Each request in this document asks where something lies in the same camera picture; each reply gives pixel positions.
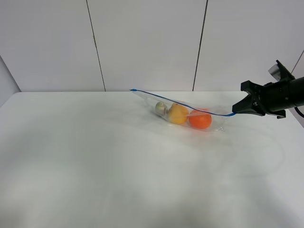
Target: panel seam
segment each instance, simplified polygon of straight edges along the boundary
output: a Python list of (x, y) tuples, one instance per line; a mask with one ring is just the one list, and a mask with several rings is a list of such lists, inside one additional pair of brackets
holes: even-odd
[(206, 20), (206, 14), (207, 14), (207, 6), (208, 6), (208, 0), (206, 1), (204, 20), (203, 20), (203, 25), (202, 25), (202, 28), (201, 28), (200, 42), (199, 42), (199, 52), (198, 52), (198, 58), (197, 58), (197, 61), (196, 61), (196, 67), (195, 67), (195, 74), (194, 74), (192, 91), (194, 91), (195, 80), (196, 80), (196, 73), (198, 71), (198, 65), (199, 65), (199, 59), (200, 59), (200, 47), (201, 47), (201, 41), (202, 41), (202, 38), (203, 38), (203, 32), (204, 32), (204, 27), (205, 27), (205, 20)]
[(302, 57), (303, 53), (304, 53), (304, 50), (303, 50), (302, 54), (300, 55), (300, 57), (299, 57), (298, 61), (296, 62), (296, 64), (295, 64), (295, 66), (294, 66), (293, 70), (291, 71), (291, 74), (292, 74), (292, 73), (293, 73), (293, 71), (295, 70), (296, 65), (298, 65), (298, 63), (299, 63), (299, 61), (300, 61), (300, 59), (301, 59), (301, 57)]
[(92, 24), (92, 19), (91, 19), (91, 13), (90, 13), (90, 9), (89, 9), (89, 4), (86, 1), (86, 6), (87, 6), (87, 11), (89, 13), (89, 18), (90, 18), (90, 23), (91, 23), (91, 28), (92, 28), (92, 33), (93, 33), (93, 40), (94, 40), (94, 44), (95, 44), (95, 48), (96, 48), (96, 53), (97, 53), (97, 58), (98, 58), (98, 63), (99, 63), (99, 68), (100, 68), (100, 73), (101, 73), (101, 78), (103, 80), (103, 84), (104, 84), (104, 91), (106, 92), (106, 89), (105, 89), (105, 81), (104, 81), (104, 76), (103, 76), (103, 72), (101, 70), (101, 64), (100, 64), (100, 58), (99, 58), (99, 54), (98, 54), (98, 48), (97, 48), (97, 44), (96, 44), (96, 39), (95, 39), (95, 34), (94, 34), (94, 29), (93, 29), (93, 24)]
[(17, 84), (15, 78), (13, 77), (13, 75), (10, 72), (10, 69), (8, 68), (8, 66), (5, 64), (4, 59), (0, 56), (0, 61), (2, 60), (2, 63), (4, 64), (4, 67), (6, 68), (11, 80), (13, 81), (13, 83), (15, 84), (16, 88), (18, 89), (18, 92), (21, 92), (21, 89), (19, 87), (19, 85)]

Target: yellow fruit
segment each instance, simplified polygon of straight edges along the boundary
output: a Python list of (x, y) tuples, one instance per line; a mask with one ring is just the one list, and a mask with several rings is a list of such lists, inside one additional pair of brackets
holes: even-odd
[(173, 103), (168, 111), (168, 118), (171, 123), (183, 124), (187, 121), (188, 109), (177, 103)]

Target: cable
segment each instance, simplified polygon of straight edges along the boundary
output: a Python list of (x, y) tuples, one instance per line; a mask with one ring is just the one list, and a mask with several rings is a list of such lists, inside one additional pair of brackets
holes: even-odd
[(298, 107), (295, 107), (294, 109), (302, 118), (304, 118), (304, 114), (301, 113), (301, 111), (298, 109)]

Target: white tabletop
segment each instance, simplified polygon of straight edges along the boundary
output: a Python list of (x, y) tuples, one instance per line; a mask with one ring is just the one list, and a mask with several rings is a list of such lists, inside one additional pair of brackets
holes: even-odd
[(304, 227), (304, 128), (289, 111), (224, 127), (167, 123), (131, 92), (15, 94), (0, 108), (0, 227)]

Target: plastic bag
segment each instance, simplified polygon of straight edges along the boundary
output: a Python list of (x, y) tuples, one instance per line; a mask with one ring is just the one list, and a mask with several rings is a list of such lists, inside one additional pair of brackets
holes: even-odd
[(166, 121), (202, 131), (223, 130), (225, 119), (235, 115), (231, 112), (231, 107), (204, 107), (142, 90), (131, 89), (131, 91), (143, 98), (151, 110)]

